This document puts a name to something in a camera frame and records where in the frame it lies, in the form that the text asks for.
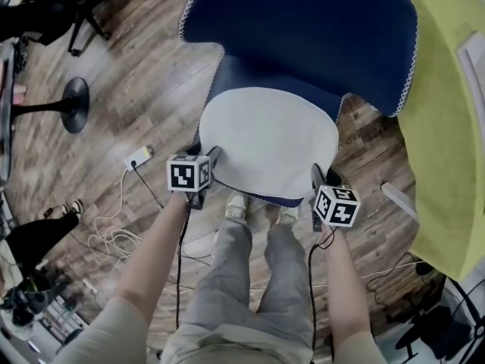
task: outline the sneaker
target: sneaker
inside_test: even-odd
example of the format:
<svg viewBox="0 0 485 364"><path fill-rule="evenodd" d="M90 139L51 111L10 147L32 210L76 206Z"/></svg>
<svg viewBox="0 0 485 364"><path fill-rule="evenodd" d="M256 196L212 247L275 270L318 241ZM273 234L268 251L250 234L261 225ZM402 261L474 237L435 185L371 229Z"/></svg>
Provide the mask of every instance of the sneaker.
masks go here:
<svg viewBox="0 0 485 364"><path fill-rule="evenodd" d="M84 212L84 207L80 199L76 199L76 201L73 202L72 210L76 212L78 218L81 218Z"/></svg>
<svg viewBox="0 0 485 364"><path fill-rule="evenodd" d="M280 214L276 220L276 225L288 225L292 227L300 217L300 207L280 208Z"/></svg>
<svg viewBox="0 0 485 364"><path fill-rule="evenodd" d="M249 197L238 191L233 191L226 201L225 218L245 218Z"/></svg>

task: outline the power strip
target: power strip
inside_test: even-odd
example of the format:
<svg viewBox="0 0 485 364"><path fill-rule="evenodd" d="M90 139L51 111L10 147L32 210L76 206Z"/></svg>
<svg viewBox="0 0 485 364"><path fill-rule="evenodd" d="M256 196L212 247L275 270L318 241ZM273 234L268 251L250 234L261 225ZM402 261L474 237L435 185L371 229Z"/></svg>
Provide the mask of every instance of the power strip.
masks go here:
<svg viewBox="0 0 485 364"><path fill-rule="evenodd" d="M124 160L124 164L127 166L128 171L133 170L133 166L131 165L132 162L135 162L135 167L138 168L143 163L150 160L153 156L153 150L151 147L143 146L141 149L137 149L133 154L128 156Z"/></svg>

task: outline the forearm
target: forearm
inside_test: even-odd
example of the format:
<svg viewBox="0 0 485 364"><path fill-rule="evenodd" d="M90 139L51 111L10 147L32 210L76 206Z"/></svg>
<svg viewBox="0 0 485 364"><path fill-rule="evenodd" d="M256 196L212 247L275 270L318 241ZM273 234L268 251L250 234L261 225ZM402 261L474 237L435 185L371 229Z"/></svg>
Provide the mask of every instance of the forearm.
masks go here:
<svg viewBox="0 0 485 364"><path fill-rule="evenodd" d="M167 282L185 217L185 196L172 194L130 257L114 292L114 297L122 297L135 305L149 324Z"/></svg>
<svg viewBox="0 0 485 364"><path fill-rule="evenodd" d="M371 322L364 287L355 270L349 245L336 231L332 245L325 251L328 280L328 309L333 344L337 348L346 338L370 331Z"/></svg>

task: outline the electrical outlet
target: electrical outlet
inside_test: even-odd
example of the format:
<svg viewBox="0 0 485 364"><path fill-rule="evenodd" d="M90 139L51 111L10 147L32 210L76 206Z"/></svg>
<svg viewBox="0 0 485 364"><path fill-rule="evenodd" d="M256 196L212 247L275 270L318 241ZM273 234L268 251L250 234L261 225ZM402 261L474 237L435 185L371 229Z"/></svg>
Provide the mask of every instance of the electrical outlet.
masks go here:
<svg viewBox="0 0 485 364"><path fill-rule="evenodd" d="M91 291L93 294L98 293L98 289L94 287L87 279L83 279L83 284L89 288L89 291Z"/></svg>
<svg viewBox="0 0 485 364"><path fill-rule="evenodd" d="M151 159L152 156L153 156L153 150L148 146L143 146L141 149L137 149L133 154L128 156L128 158L124 160L124 164L127 166L127 169L129 171L132 171L133 166L131 164L133 161L136 163L135 168L138 168L143 163Z"/></svg>

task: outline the person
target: person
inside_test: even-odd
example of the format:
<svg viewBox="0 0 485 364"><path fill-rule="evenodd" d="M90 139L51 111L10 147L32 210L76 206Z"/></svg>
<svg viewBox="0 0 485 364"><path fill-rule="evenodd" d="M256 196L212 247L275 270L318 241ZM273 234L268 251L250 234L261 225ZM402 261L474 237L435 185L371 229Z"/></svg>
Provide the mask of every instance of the person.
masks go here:
<svg viewBox="0 0 485 364"><path fill-rule="evenodd" d="M64 205L62 212L61 218L19 225L0 241L0 304L11 289L32 275L47 252L79 224L83 204L77 199L72 208Z"/></svg>
<svg viewBox="0 0 485 364"><path fill-rule="evenodd" d="M182 324L168 339L164 364L310 363L313 327L305 251L293 236L298 209L281 209L268 232L264 257L271 270L257 312L249 304L252 234L248 197L231 193L217 233L210 271L197 284ZM54 364L140 364L186 219L186 197L175 192L124 269L95 321ZM346 239L335 233L325 250L328 307L335 362L384 363L372 338L366 296Z"/></svg>

